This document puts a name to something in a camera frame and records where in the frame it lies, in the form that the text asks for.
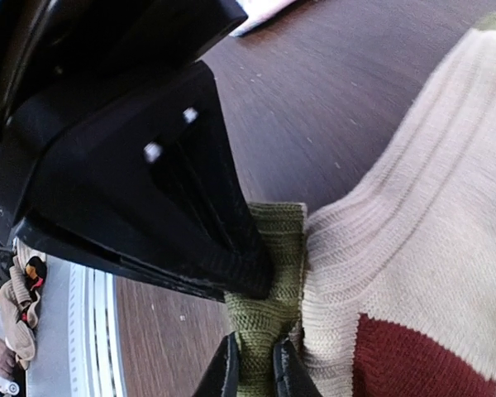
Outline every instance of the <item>red knit stripe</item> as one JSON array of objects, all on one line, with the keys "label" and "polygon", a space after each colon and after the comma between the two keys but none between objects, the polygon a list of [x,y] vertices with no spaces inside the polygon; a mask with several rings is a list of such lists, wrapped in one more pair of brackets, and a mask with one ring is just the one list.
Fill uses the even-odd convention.
[{"label": "red knit stripe", "polygon": [[466,362],[406,327],[360,316],[353,367],[355,397],[496,397]]}]

